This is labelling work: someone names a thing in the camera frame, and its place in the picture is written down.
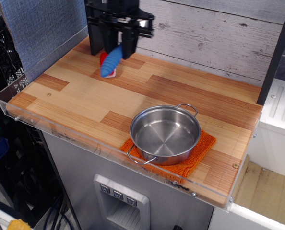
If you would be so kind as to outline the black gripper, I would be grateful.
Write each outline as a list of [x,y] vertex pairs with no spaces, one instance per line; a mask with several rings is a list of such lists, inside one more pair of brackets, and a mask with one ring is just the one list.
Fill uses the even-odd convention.
[[117,47],[119,32],[123,59],[135,53],[139,36],[152,38],[155,16],[140,9],[139,4],[138,0],[89,0],[85,4],[87,22],[100,28],[107,53]]

